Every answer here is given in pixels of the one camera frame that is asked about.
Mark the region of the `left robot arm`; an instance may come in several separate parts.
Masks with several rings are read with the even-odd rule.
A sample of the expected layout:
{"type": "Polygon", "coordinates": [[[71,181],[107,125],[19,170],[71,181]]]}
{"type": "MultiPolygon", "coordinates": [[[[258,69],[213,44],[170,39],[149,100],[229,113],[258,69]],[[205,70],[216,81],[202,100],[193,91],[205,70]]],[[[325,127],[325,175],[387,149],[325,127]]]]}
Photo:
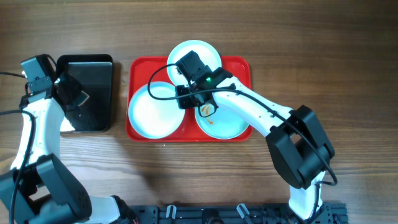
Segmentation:
{"type": "Polygon", "coordinates": [[[25,95],[19,109],[24,120],[17,156],[1,175],[1,202],[9,223],[139,223],[138,215],[116,195],[90,196],[60,160],[60,130],[65,112],[89,96],[48,54],[21,62],[25,95]]]}

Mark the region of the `green brown sponge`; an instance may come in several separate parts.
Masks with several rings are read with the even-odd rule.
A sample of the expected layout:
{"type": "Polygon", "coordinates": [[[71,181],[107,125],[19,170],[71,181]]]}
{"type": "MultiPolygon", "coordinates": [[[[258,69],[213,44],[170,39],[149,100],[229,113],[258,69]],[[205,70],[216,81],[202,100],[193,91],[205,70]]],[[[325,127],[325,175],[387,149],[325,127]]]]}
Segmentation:
{"type": "Polygon", "coordinates": [[[89,98],[90,96],[86,92],[81,91],[80,94],[73,100],[73,104],[75,106],[81,107],[89,98]]]}

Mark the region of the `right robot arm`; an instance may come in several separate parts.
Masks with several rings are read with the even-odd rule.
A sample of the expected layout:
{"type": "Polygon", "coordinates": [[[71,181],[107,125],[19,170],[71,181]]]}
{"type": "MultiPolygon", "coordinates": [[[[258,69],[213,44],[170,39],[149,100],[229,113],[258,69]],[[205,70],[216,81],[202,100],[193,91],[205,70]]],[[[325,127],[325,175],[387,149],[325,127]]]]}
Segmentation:
{"type": "Polygon", "coordinates": [[[277,173],[290,186],[290,209],[306,222],[314,221],[322,206],[321,187],[335,150],[315,112],[302,105],[296,110],[278,105],[250,90],[231,72],[212,70],[190,51],[176,61],[187,85],[177,86],[179,107],[212,104],[243,119],[266,139],[277,173]]]}

